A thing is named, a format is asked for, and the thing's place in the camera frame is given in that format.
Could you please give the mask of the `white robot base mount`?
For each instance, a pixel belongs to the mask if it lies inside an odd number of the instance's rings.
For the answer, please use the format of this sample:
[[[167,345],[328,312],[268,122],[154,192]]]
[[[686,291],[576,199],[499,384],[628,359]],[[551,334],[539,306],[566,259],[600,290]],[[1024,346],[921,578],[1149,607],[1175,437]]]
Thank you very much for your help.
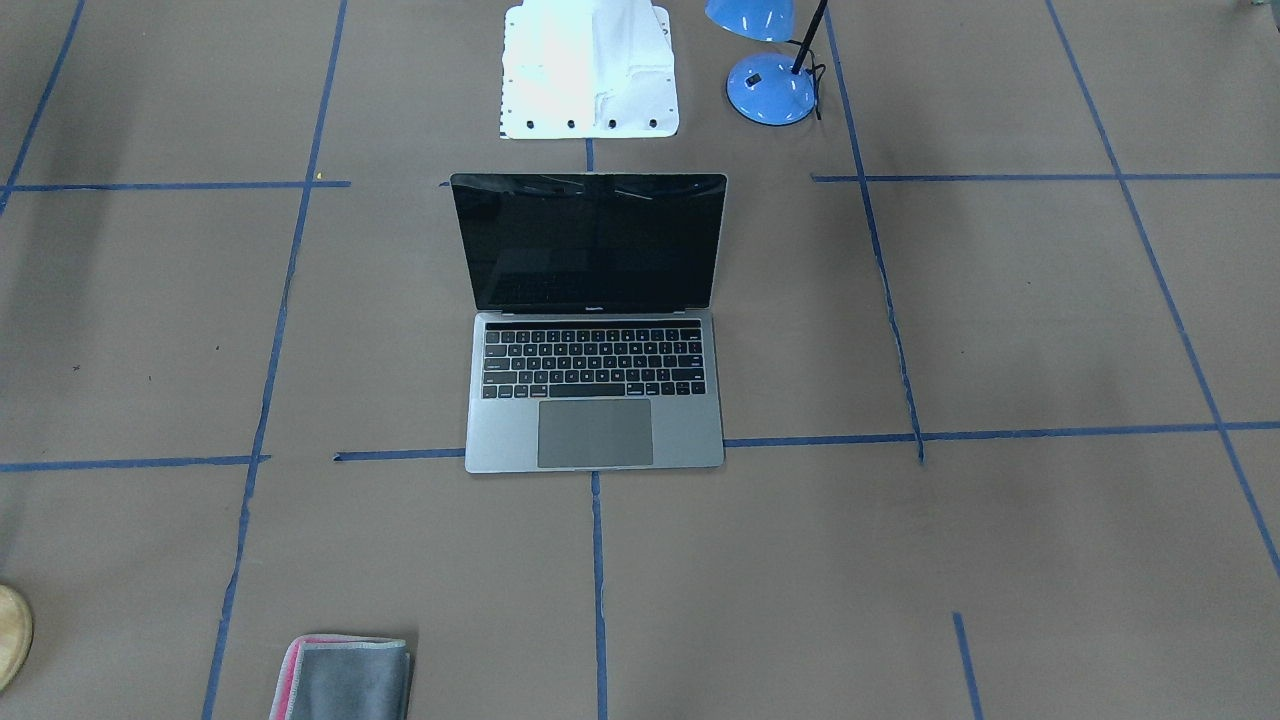
[[[522,1],[503,24],[499,135],[666,138],[680,127],[669,13],[650,1]]]

